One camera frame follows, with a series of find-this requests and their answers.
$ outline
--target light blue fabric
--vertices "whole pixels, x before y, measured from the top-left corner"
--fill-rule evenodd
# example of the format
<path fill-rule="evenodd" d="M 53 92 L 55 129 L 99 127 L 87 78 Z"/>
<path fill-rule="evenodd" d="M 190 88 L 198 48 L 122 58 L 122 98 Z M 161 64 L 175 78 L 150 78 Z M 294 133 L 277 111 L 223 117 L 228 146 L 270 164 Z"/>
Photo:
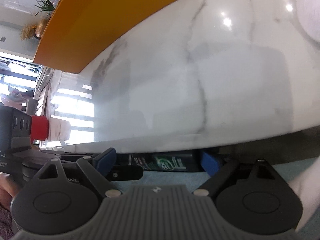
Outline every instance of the light blue fabric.
<path fill-rule="evenodd" d="M 286 181 L 289 181 L 308 168 L 314 160 L 315 158 L 286 164 L 278 164 L 275 165 L 274 168 Z M 118 181 L 113 183 L 121 191 L 127 191 L 130 185 L 185 184 L 187 189 L 192 192 L 207 181 L 209 177 L 210 176 L 205 172 L 188 173 L 145 171 L 143 177 L 138 181 Z M 320 209 L 317 210 L 299 234 L 305 240 L 314 240 L 320 235 Z"/>

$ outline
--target ribbed gray panel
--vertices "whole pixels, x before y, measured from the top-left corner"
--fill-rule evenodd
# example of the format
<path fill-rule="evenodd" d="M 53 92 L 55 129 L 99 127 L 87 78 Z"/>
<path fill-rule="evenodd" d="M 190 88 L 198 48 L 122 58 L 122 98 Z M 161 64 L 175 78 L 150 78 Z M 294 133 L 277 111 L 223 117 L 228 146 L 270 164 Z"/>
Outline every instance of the ribbed gray panel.
<path fill-rule="evenodd" d="M 59 236 L 19 232 L 12 240 L 300 240 L 294 230 L 273 236 L 243 232 L 228 224 L 209 197 L 185 186 L 134 186 L 106 198 L 84 226 Z"/>

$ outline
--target screw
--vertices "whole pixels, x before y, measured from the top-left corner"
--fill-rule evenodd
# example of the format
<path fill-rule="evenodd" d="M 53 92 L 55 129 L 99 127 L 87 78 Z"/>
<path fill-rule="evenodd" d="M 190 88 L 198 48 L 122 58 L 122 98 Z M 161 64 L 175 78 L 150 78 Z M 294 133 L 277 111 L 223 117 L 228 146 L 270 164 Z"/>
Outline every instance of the screw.
<path fill-rule="evenodd" d="M 204 188 L 198 188 L 193 192 L 193 194 L 198 197 L 205 197 L 205 196 L 209 195 L 209 191 Z"/>
<path fill-rule="evenodd" d="M 107 197 L 119 197 L 121 195 L 121 191 L 117 189 L 109 189 L 105 192 Z"/>

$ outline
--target green logo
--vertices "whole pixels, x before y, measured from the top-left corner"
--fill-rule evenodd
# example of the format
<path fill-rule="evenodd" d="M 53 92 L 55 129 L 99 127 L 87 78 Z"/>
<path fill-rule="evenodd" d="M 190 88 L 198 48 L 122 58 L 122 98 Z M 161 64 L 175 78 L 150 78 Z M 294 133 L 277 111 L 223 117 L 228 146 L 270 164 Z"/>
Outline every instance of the green logo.
<path fill-rule="evenodd" d="M 167 159 L 158 159 L 157 158 L 157 164 L 158 166 L 163 169 L 163 170 L 166 170 L 166 171 L 173 171 L 173 165 L 171 164 L 170 161 L 168 161 Z"/>

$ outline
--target orange object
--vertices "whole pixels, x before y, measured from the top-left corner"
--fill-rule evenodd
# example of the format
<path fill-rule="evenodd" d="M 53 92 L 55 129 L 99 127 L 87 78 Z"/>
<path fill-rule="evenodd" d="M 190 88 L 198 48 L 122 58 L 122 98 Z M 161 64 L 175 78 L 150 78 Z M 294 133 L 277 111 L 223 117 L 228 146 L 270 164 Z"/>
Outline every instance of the orange object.
<path fill-rule="evenodd" d="M 176 0 L 60 0 L 34 62 L 79 73 L 132 27 Z"/>
<path fill-rule="evenodd" d="M 45 116 L 32 115 L 31 142 L 33 140 L 44 141 L 49 134 L 49 121 Z"/>

